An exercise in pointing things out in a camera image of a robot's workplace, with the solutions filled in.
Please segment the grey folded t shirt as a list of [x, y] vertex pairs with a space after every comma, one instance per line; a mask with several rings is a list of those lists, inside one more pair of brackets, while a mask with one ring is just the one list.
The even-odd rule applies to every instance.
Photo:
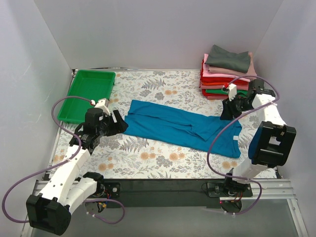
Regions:
[[249, 52], [233, 53], [213, 45], [205, 64], [212, 67], [247, 73], [251, 63]]

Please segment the floral table mat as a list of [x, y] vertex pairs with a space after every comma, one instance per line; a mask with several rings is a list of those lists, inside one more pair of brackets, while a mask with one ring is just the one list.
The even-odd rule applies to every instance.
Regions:
[[[199, 88], [200, 71], [117, 71], [110, 96], [110, 110], [126, 115], [132, 100], [149, 101], [202, 114], [219, 116], [222, 103], [206, 99]], [[92, 157], [79, 174], [98, 172], [105, 178], [219, 178], [221, 173], [238, 166], [259, 126], [256, 113], [240, 120], [239, 158], [180, 147], [160, 141], [128, 135], [103, 137]]]

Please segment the blue t shirt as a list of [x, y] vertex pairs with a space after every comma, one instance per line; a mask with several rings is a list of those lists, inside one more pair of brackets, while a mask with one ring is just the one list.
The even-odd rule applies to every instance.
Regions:
[[242, 126], [239, 122], [222, 131], [229, 121], [139, 100], [132, 100], [124, 120], [128, 124], [126, 135], [210, 151], [229, 158], [241, 155], [238, 136]]

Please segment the aluminium frame rail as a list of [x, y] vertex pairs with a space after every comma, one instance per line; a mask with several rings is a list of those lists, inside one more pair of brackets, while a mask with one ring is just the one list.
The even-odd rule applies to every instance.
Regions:
[[287, 179], [258, 179], [241, 197], [222, 179], [115, 179], [108, 207], [78, 207], [61, 232], [24, 228], [26, 237], [306, 237]]

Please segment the light pink folded t shirt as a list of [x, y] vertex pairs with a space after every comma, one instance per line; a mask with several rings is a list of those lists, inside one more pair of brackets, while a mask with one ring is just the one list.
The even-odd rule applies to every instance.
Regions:
[[230, 78], [235, 79], [238, 77], [241, 77], [242, 81], [249, 82], [250, 79], [245, 78], [244, 74], [228, 70], [228, 69], [216, 69], [215, 72], [210, 72], [208, 70], [208, 66], [204, 63], [204, 60], [202, 60], [201, 63], [201, 76], [204, 78]]

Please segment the green folded t shirt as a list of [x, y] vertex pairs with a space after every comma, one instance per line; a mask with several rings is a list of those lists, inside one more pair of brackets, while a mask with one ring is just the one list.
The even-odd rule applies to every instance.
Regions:
[[[222, 89], [203, 89], [203, 92], [206, 94], [215, 94], [215, 95], [228, 95], [228, 92], [223, 91]], [[237, 93], [247, 94], [246, 90], [237, 90]]]

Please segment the red folded t shirt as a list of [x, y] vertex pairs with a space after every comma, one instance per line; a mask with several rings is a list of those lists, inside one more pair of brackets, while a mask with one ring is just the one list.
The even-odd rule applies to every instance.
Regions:
[[[202, 84], [204, 84], [204, 85], [226, 84], [226, 83], [231, 82], [235, 78], [236, 78], [235, 76], [228, 76], [228, 77], [224, 77], [224, 76], [219, 76], [219, 77], [211, 76], [210, 77], [210, 76], [208, 76], [208, 72], [206, 72], [206, 70], [205, 70], [204, 61], [202, 61], [202, 67], [201, 67], [201, 71], [200, 71], [200, 81]], [[234, 84], [236, 84], [236, 85], [248, 85], [249, 82], [250, 82], [249, 79], [241, 78], [241, 79], [234, 81]]]

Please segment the green plastic tray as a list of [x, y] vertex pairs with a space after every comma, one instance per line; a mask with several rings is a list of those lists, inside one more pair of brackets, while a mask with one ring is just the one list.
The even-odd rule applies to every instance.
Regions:
[[[79, 96], [89, 100], [110, 99], [116, 73], [91, 70], [79, 70], [68, 92], [68, 96]], [[58, 119], [66, 123], [84, 122], [86, 111], [91, 108], [89, 102], [78, 99], [66, 99], [61, 106]]]

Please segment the salmon folded t shirt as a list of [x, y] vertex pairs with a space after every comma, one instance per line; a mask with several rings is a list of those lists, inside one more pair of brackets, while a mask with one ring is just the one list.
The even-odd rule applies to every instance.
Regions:
[[[201, 84], [200, 85], [200, 88], [201, 89], [205, 89], [205, 90], [207, 90], [207, 89], [212, 89], [212, 90], [214, 90], [214, 89], [221, 89], [222, 87], [223, 87], [222, 84], [220, 84], [220, 85], [204, 85], [204, 84]], [[248, 90], [248, 84], [247, 85], [237, 85], [237, 90]]]

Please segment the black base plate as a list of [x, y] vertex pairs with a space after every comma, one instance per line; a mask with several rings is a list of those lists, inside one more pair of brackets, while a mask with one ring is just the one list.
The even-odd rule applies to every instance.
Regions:
[[240, 201], [253, 192], [250, 185], [233, 189], [224, 179], [103, 179], [97, 196], [115, 199], [125, 207], [219, 208], [220, 199]]

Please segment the bottom pink folded t shirt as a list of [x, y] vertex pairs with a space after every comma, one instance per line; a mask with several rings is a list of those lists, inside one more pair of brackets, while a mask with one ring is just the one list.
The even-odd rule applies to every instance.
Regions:
[[227, 95], [211, 95], [211, 96], [207, 96], [208, 100], [224, 100], [227, 99], [228, 96]]

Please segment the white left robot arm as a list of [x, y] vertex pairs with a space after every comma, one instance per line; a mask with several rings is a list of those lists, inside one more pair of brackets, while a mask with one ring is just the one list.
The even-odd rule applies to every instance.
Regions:
[[31, 227], [61, 236], [82, 203], [90, 197], [108, 196], [104, 177], [99, 173], [88, 172], [76, 185], [73, 182], [100, 144], [100, 139], [124, 133], [127, 128], [118, 110], [110, 114], [100, 108], [87, 110], [84, 122], [72, 133], [66, 156], [49, 182], [26, 201]]

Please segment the orange folded t shirt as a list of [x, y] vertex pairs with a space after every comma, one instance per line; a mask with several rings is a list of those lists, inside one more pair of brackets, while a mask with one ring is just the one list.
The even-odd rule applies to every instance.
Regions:
[[200, 84], [200, 88], [206, 88], [206, 89], [218, 89], [218, 88], [222, 88], [225, 84], [220, 84], [220, 83], [212, 83], [212, 84]]

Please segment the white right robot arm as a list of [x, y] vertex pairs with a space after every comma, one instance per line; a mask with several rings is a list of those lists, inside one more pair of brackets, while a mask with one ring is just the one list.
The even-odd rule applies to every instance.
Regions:
[[292, 148], [296, 129], [286, 125], [275, 103], [276, 93], [264, 87], [263, 81], [252, 80], [246, 95], [238, 92], [235, 84], [226, 84], [222, 90], [228, 94], [223, 100], [221, 120], [234, 120], [243, 112], [257, 109], [261, 123], [250, 142], [248, 157], [225, 177], [222, 190], [229, 196], [250, 189], [250, 180], [262, 171], [283, 166]]

